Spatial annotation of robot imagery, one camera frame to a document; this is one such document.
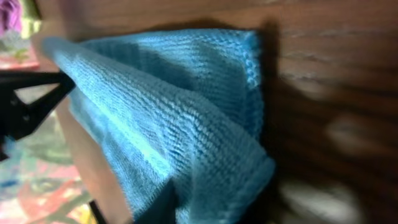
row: wooden surface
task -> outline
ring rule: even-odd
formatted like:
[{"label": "wooden surface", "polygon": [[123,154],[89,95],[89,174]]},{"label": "wooden surface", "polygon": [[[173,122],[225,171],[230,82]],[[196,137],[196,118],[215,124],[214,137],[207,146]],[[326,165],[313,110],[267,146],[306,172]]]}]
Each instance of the wooden surface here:
[{"label": "wooden surface", "polygon": [[[38,3],[44,29],[35,38],[37,45],[47,35],[84,40],[144,30],[207,27],[258,30],[264,43],[262,69],[267,104],[262,143],[279,165],[278,178],[271,188],[275,187],[278,193],[271,190],[272,193],[264,194],[246,218],[263,222],[264,217],[257,213],[268,209],[265,201],[268,204],[282,201],[282,208],[290,207],[294,213],[300,213],[286,201],[293,197],[281,190],[293,178],[317,189],[343,186],[359,204],[358,217],[368,223],[397,221],[398,1],[38,0]],[[43,62],[42,70],[55,69],[50,62]],[[81,134],[84,130],[65,107],[61,110],[65,133],[74,145],[73,155],[82,177],[88,180],[87,185],[100,182],[102,175],[93,173],[103,170],[102,174],[108,173],[108,183],[113,183],[105,186],[119,197],[115,203],[125,207],[99,147],[86,134]],[[106,197],[106,191],[91,188],[102,192],[97,196]],[[108,220],[120,222],[109,206],[105,208],[108,199],[99,206],[102,204],[104,210],[110,211]],[[353,206],[347,198],[341,200]],[[122,217],[128,213],[126,208],[117,212]],[[326,220],[350,223],[350,219]]]}]

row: purple object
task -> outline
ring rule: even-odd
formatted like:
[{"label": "purple object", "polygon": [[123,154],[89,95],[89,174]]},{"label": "purple object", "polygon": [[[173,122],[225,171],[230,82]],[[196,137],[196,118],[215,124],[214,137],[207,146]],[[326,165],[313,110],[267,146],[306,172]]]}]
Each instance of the purple object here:
[{"label": "purple object", "polygon": [[18,0],[0,0],[0,36],[10,29],[21,31],[21,13]]}]

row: microfiber cloth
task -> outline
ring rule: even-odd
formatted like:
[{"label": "microfiber cloth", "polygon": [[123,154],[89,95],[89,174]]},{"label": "microfiber cloth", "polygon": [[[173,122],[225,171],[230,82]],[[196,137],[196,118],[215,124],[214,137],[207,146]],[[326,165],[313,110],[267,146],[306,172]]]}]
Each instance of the microfiber cloth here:
[{"label": "microfiber cloth", "polygon": [[138,223],[236,223],[270,181],[259,49],[223,29],[44,42]]}]

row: fabric fold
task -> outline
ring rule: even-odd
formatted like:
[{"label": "fabric fold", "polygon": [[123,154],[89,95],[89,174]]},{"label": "fabric fold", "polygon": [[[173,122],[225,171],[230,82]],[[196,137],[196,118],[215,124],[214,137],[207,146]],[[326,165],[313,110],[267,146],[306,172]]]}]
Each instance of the fabric fold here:
[{"label": "fabric fold", "polygon": [[177,202],[164,209],[177,223],[235,223],[270,180],[275,164],[258,143],[255,33],[50,38],[44,51],[75,81],[72,112],[102,147],[135,219],[168,194]]}]

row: blue towel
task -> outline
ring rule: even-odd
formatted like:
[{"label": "blue towel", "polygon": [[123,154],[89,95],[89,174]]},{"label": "blue towel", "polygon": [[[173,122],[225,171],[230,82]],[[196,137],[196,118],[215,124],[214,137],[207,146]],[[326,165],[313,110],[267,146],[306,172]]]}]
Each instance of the blue towel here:
[{"label": "blue towel", "polygon": [[44,42],[77,85],[73,115],[146,223],[235,223],[267,185],[259,49],[254,32],[222,29]]}]

